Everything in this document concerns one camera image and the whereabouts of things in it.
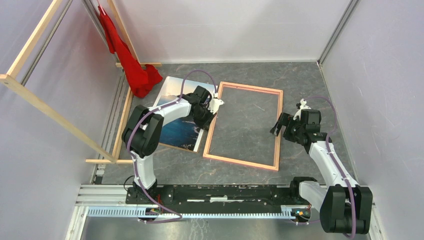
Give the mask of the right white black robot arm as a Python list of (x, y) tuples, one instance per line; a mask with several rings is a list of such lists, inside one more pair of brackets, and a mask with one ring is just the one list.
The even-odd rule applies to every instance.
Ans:
[(371, 225), (373, 193), (348, 173), (336, 154), (330, 135), (321, 131), (321, 112), (300, 109), (295, 115), (281, 113), (270, 130), (304, 147), (324, 178), (326, 188), (312, 178), (297, 177), (289, 189), (289, 199), (295, 204), (308, 201), (319, 212), (321, 227), (326, 233), (347, 237), (366, 235)]

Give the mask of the landscape photo print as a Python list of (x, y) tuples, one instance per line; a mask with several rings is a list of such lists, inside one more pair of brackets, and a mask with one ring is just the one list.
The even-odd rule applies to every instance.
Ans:
[[(182, 82), (181, 78), (166, 77), (153, 106), (164, 105), (178, 98)], [(194, 121), (191, 115), (173, 120), (162, 127), (159, 144), (197, 153), (204, 131), (209, 129), (213, 119), (211, 116), (203, 127), (199, 127), (199, 122)]]

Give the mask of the pink wooden picture frame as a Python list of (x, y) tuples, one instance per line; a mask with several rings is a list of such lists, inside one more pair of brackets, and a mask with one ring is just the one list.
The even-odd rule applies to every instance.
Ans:
[(281, 89), (225, 82), (210, 124), (203, 157), (247, 167), (278, 171), (281, 138), (270, 130), (283, 110)]

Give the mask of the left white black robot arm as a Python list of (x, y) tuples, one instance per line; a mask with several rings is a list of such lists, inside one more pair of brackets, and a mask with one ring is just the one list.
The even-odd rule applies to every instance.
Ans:
[(205, 131), (217, 115), (223, 101), (208, 89), (197, 86), (193, 92), (170, 96), (153, 107), (138, 105), (131, 114), (121, 139), (127, 148), (134, 169), (130, 198), (139, 197), (145, 204), (157, 198), (157, 178), (154, 174), (153, 155), (164, 137), (171, 143), (187, 144), (188, 137)]

